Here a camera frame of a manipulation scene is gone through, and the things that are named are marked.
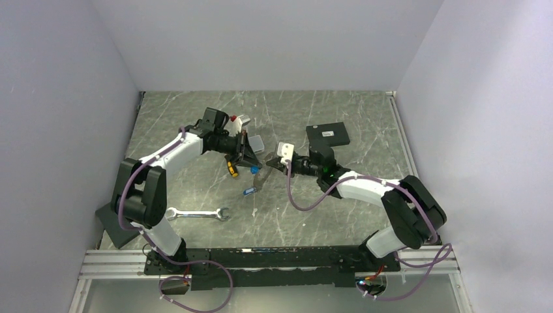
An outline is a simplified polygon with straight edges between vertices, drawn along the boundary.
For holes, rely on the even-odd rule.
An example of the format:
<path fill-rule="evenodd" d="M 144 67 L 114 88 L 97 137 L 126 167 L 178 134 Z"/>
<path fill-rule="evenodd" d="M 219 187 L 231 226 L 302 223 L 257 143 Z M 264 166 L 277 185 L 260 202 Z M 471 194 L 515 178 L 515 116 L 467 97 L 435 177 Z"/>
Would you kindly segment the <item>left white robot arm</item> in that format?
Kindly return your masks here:
<path fill-rule="evenodd" d="M 177 235 L 166 218 L 167 180 L 190 161 L 215 151 L 224 155 L 232 177 L 240 167 L 261 168 L 250 145 L 247 115 L 230 116 L 206 108 L 201 119 L 181 127 L 176 137 L 141 159 L 126 158 L 119 165 L 111 208 L 119 227 L 138 231 L 162 256 L 161 264 L 172 274 L 187 265 L 185 240 Z"/>

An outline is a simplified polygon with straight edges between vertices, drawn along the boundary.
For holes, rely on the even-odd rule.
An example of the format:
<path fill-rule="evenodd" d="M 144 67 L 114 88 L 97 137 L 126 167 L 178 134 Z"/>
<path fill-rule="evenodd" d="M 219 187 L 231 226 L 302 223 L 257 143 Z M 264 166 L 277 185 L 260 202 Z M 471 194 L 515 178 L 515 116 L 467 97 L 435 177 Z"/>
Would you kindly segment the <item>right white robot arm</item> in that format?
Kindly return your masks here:
<path fill-rule="evenodd" d="M 326 144 L 312 143 L 308 155 L 301 156 L 294 145 L 280 143 L 276 155 L 266 164 L 286 175 L 289 201 L 299 211 L 314 209 L 328 196 L 384 209 L 389 226 L 367 237 L 360 246 L 359 261 L 368 271 L 376 270 L 386 256 L 398 250 L 436 243 L 438 230 L 447 222 L 447 215 L 418 177 L 382 179 L 363 175 L 341 166 L 333 148 Z M 315 177 L 323 191 L 321 198 L 308 207 L 298 205 L 291 193 L 294 175 Z"/>

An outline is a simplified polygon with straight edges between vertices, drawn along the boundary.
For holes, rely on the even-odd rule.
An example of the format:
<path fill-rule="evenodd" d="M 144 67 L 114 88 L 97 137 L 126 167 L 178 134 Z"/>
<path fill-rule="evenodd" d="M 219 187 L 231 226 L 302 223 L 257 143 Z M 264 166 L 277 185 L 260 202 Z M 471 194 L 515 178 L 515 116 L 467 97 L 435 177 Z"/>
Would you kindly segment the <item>blue key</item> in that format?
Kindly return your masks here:
<path fill-rule="evenodd" d="M 254 175 L 257 174 L 259 172 L 259 170 L 260 170 L 259 167 L 256 167 L 256 166 L 252 166 L 250 168 L 250 172 Z"/>
<path fill-rule="evenodd" d="M 256 192 L 256 188 L 255 188 L 255 187 L 250 187 L 250 188 L 245 189 L 245 190 L 243 191 L 243 195 L 244 195 L 244 196 L 248 196 L 248 195 L 253 194 L 253 193 L 255 193 L 255 192 Z"/>

